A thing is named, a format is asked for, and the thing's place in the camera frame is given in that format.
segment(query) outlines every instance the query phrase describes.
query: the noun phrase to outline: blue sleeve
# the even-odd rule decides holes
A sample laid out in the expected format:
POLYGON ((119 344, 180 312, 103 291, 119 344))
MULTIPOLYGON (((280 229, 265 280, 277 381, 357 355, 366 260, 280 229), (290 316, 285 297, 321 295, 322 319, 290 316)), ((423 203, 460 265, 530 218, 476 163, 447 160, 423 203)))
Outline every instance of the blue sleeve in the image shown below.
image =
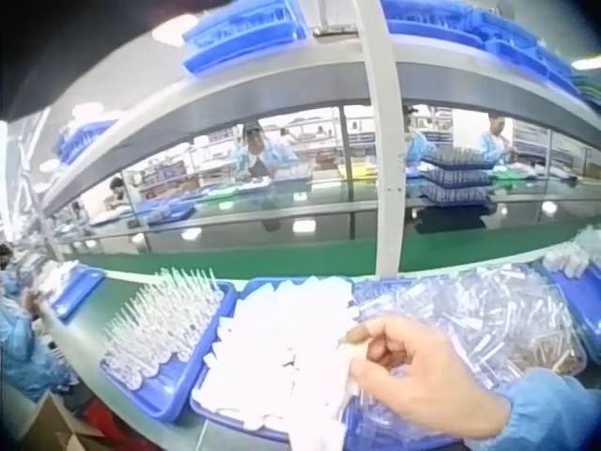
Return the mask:
POLYGON ((279 163, 293 163, 299 160, 299 157, 297 157, 297 154, 294 153, 290 146, 285 146, 282 143, 274 143, 273 147, 278 156, 279 163))
POLYGON ((499 393, 512 404, 509 423, 495 439, 466 441, 468 448, 576 451, 586 448, 600 426, 601 391, 548 369, 531 369, 499 393))
POLYGON ((246 171, 247 168, 247 159, 244 154, 244 150, 240 149, 236 152, 236 174, 246 171))
POLYGON ((15 360, 29 360, 34 345, 31 318, 17 311, 0 310, 0 343, 2 351, 15 360))
POLYGON ((421 132, 415 132, 415 137, 407 149, 407 163, 418 164, 435 146, 421 132))
POLYGON ((487 133, 482 133, 476 143, 476 148, 482 154, 483 160, 487 162, 496 162, 501 156, 495 148, 492 138, 487 133))

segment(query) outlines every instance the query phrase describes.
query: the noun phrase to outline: white shelf post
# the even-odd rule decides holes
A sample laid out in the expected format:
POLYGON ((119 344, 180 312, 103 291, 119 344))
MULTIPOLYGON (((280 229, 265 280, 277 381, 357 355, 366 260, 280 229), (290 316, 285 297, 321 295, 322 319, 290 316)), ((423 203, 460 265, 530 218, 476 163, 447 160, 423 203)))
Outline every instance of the white shelf post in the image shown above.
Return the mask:
POLYGON ((44 234, 46 242, 48 242, 48 245, 54 253, 54 258, 56 258, 56 260, 60 262, 63 262, 65 261, 63 252, 61 251, 60 246, 58 245, 58 241, 54 237, 54 231, 48 224, 48 221, 46 221, 46 217, 44 216, 41 204, 39 203, 38 193, 36 193, 36 191, 31 186, 31 179, 29 178, 29 160, 27 159, 23 142, 21 141, 19 141, 19 151, 21 152, 21 168, 23 169, 23 171, 21 172, 21 177, 23 178, 25 188, 29 193, 29 198, 31 199, 31 208, 39 218, 39 224, 41 226, 42 233, 44 234))
POLYGON ((376 122, 378 253, 376 275, 393 277, 405 225, 405 125, 393 42, 379 1, 353 0, 376 122))

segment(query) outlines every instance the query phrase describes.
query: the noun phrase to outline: white ceiling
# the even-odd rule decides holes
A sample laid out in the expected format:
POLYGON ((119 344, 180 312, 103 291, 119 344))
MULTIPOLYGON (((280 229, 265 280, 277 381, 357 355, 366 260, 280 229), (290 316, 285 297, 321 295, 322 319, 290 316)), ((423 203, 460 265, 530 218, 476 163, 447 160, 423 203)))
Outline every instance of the white ceiling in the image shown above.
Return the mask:
MULTIPOLYGON (((516 21, 541 36, 549 48, 572 60, 601 53, 593 30, 587 28, 560 0, 513 0, 516 21)), ((307 23, 318 23, 316 0, 300 0, 307 23)), ((497 0, 471 0, 469 3, 493 8, 497 0)), ((348 0, 329 0, 331 23, 351 23, 353 11, 348 0)), ((53 105, 31 162, 32 180, 48 181, 50 175, 39 172, 39 165, 53 157, 58 132, 71 120, 72 108, 80 103, 100 101, 107 110, 125 110, 185 76, 181 61, 187 49, 170 47, 142 36, 115 50, 95 68, 82 76, 53 105)), ((19 134, 23 122, 10 124, 9 134, 19 134)))

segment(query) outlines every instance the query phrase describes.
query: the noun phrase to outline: cap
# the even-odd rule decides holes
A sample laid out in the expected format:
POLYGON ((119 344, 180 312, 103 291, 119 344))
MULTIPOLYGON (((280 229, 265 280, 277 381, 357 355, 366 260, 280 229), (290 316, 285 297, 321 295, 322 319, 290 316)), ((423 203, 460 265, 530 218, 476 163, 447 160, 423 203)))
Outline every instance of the cap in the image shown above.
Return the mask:
POLYGON ((411 115, 413 113, 417 113, 417 108, 415 108, 411 105, 403 105, 403 114, 404 115, 411 115))
POLYGON ((242 127, 242 134, 247 134, 248 132, 255 130, 261 131, 263 130, 263 127, 261 127, 261 124, 259 124, 258 120, 251 120, 246 122, 242 127))

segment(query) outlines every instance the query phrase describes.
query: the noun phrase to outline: worker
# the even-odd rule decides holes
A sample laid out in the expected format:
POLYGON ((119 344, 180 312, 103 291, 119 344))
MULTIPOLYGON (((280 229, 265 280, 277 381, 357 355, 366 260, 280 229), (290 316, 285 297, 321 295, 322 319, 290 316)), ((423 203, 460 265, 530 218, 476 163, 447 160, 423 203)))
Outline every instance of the worker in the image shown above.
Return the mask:
POLYGON ((4 296, 17 300, 21 294, 19 268, 13 264, 13 251, 6 243, 0 244, 0 270, 4 296))
POLYGON ((505 118, 489 114, 490 127, 480 135, 476 148, 480 150, 483 159, 489 163, 504 163, 515 153, 511 143, 502 135, 505 129, 505 118))
POLYGON ((367 358, 353 359, 349 370, 363 391, 418 426, 464 438, 471 449, 576 451, 587 449, 600 426, 601 391, 572 377, 535 368, 487 391, 431 325, 381 317, 345 337, 367 340, 367 358), (407 376, 393 377, 390 370, 401 365, 407 376))
POLYGON ((67 393, 77 377, 32 330, 39 298, 26 290, 22 302, 23 309, 7 299, 0 305, 3 381, 33 402, 48 390, 67 393))
POLYGON ((417 110, 409 105, 403 105, 403 122, 405 124, 405 142, 407 144, 407 166, 416 166, 434 145, 422 132, 411 127, 411 116, 417 110))
POLYGON ((130 202, 131 205, 135 208, 144 200, 140 192, 136 190, 135 187, 128 186, 126 188, 125 182, 121 177, 113 178, 109 187, 113 192, 113 198, 110 200, 110 205, 113 209, 122 205, 129 205, 130 202))
POLYGON ((280 143, 282 143, 283 146, 292 146, 298 142, 299 138, 293 135, 289 129, 280 129, 280 143))
POLYGON ((256 121, 244 124, 242 135, 244 146, 236 158, 237 179, 273 177, 279 166, 298 160, 290 146, 267 138, 256 121))

